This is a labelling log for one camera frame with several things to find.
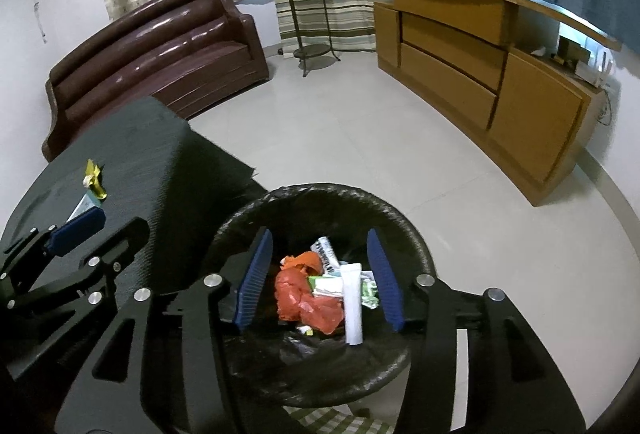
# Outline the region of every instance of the black trash bag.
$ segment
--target black trash bag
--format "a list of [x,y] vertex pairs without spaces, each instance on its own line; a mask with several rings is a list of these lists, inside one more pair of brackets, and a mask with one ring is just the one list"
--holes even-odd
[[225,337],[236,392],[263,403],[326,407],[358,400],[384,387],[409,363],[406,342],[386,323],[382,308],[362,309],[364,342],[348,346],[344,325],[331,336],[300,334],[278,324],[274,280],[286,255],[308,251],[329,237],[338,259],[369,270],[367,232],[377,227],[401,287],[419,273],[435,275],[429,249],[415,227],[380,198],[361,189],[319,183],[282,187],[241,208],[218,230],[201,275],[218,271],[245,251],[258,228],[273,234],[273,261],[254,323]]

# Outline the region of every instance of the wooden counter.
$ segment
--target wooden counter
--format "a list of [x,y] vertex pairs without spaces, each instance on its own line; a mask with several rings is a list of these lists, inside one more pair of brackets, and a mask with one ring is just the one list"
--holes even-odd
[[394,0],[375,4],[380,68],[473,140],[533,205],[574,168],[602,90],[527,53],[551,49],[559,23],[621,44],[539,0]]

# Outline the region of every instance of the green and white checkered fabric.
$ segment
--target green and white checkered fabric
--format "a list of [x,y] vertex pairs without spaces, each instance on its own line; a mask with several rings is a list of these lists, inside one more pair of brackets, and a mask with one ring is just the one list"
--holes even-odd
[[330,407],[320,409],[284,408],[289,415],[319,434],[392,434],[394,428],[377,419],[348,416]]

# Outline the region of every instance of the metal plant stand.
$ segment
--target metal plant stand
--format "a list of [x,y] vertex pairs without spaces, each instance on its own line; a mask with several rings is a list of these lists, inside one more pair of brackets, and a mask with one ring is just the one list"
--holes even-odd
[[289,0],[289,5],[291,6],[291,15],[293,17],[293,26],[296,29],[296,38],[298,39],[299,48],[293,52],[293,56],[300,60],[303,68],[303,77],[306,77],[308,73],[306,69],[306,59],[312,57],[319,57],[324,55],[325,53],[331,52],[334,55],[336,60],[340,60],[337,55],[335,55],[334,43],[331,39],[331,26],[329,25],[329,15],[326,10],[326,0],[322,0],[322,6],[324,8],[324,20],[326,21],[326,29],[329,34],[329,44],[307,44],[303,46],[302,44],[302,36],[300,35],[300,27],[298,25],[298,16],[296,14],[296,5],[294,0]]

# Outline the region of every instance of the floor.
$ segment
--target floor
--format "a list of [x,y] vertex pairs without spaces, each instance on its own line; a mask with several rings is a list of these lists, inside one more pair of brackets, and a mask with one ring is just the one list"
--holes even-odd
[[[507,292],[591,424],[640,356],[640,263],[586,176],[576,169],[533,208],[465,135],[378,69],[374,54],[345,53],[304,79],[295,59],[269,63],[270,82],[206,111],[193,129],[254,166],[267,189],[330,181],[395,205],[449,286]],[[394,395],[383,389],[363,406],[390,419]]]

